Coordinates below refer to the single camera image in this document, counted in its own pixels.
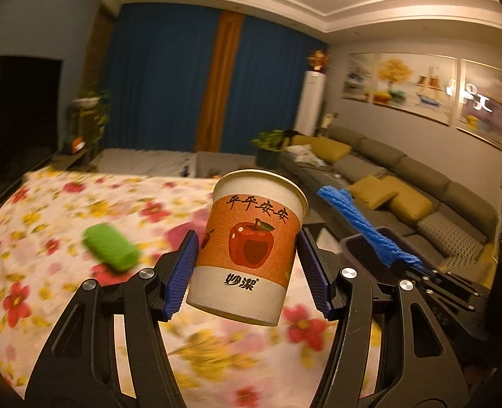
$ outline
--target black bin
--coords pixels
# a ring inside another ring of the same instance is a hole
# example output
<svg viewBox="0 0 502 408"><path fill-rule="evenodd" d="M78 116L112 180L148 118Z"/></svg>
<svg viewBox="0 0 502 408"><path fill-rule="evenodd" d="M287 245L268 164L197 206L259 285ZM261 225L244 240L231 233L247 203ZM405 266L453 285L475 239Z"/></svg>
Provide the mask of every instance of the black bin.
<svg viewBox="0 0 502 408"><path fill-rule="evenodd" d="M402 251L417 256L426 267L427 262L415 249L410 246L402 237L388 227L377 227L376 230L383 236L391 239ZM377 282L396 285L401 278L397 278L389 267L383 264L374 249L368 243L362 234L356 234L340 241L342 246L342 255L357 270L364 270L374 277Z"/></svg>

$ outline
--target floral bedspread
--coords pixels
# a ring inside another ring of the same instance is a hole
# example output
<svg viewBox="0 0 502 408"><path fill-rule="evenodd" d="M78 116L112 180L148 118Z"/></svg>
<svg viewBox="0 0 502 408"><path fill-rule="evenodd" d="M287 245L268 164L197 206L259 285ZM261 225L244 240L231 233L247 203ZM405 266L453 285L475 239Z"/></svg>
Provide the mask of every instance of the floral bedspread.
<svg viewBox="0 0 502 408"><path fill-rule="evenodd" d="M126 280L176 249L187 230L203 236L215 180L30 173L0 209L0 372L24 396L50 330L83 280ZM110 222L141 250L139 265L116 275L81 243L89 226ZM124 322L116 318L121 388L134 395ZM189 408L307 408L321 379L335 323L313 305L298 260L277 327L225 320L183 303L160 324ZM373 392L380 331L372 328L362 395Z"/></svg>

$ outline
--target yellow cushion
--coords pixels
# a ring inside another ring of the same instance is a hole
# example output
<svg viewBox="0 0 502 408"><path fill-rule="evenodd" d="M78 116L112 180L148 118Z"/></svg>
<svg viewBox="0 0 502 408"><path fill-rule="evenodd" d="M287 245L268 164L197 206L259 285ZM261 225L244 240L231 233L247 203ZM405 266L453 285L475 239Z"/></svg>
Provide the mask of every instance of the yellow cushion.
<svg viewBox="0 0 502 408"><path fill-rule="evenodd" d="M357 181L348 190L372 210L377 209L398 194L395 189L389 188L371 174Z"/></svg>
<svg viewBox="0 0 502 408"><path fill-rule="evenodd" d="M347 155L351 151L351 147L342 142L320 136L311 143L311 150L318 158L333 164Z"/></svg>
<svg viewBox="0 0 502 408"><path fill-rule="evenodd" d="M305 146L306 144L313 144L318 138L307 135L296 135L292 139L291 146Z"/></svg>
<svg viewBox="0 0 502 408"><path fill-rule="evenodd" d="M432 211L429 199L398 178L386 176L381 182L385 183L385 189L391 188L398 192L389 202L389 210L405 224L415 224Z"/></svg>

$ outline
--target cup rim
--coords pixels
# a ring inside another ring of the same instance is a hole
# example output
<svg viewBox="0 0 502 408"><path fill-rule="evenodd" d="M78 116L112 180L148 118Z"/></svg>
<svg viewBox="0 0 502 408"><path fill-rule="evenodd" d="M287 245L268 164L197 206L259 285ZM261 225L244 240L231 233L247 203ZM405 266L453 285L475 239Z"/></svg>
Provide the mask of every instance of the cup rim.
<svg viewBox="0 0 502 408"><path fill-rule="evenodd" d="M226 183L227 178L234 178L236 176L242 176L246 174L259 174L261 176L265 177L271 177L271 178L276 178L278 181L284 182L292 191L293 193L298 196L298 199L304 206L304 215L302 217L302 220L306 218L307 215L309 215L309 204L307 203L307 198L306 195L301 191L298 185L296 185L293 181L288 180L284 176L281 176L280 174L273 173L273 172L268 172L266 170L258 170L258 169L244 169L244 170L235 170L234 172L227 173L224 175L222 178L220 178L219 181L217 181L215 188L213 189L213 193L215 193L215 190L219 188L220 185Z"/></svg>

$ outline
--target red apple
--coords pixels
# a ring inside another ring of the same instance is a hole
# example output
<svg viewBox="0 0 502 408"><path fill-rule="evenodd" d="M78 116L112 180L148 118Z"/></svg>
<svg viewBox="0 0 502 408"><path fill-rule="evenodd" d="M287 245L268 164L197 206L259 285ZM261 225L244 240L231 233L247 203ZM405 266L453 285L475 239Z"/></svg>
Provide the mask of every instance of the red apple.
<svg viewBox="0 0 502 408"><path fill-rule="evenodd" d="M228 235L228 253L232 262L247 268L261 267L274 246L273 230L274 227L260 219L255 223L234 225Z"/></svg>

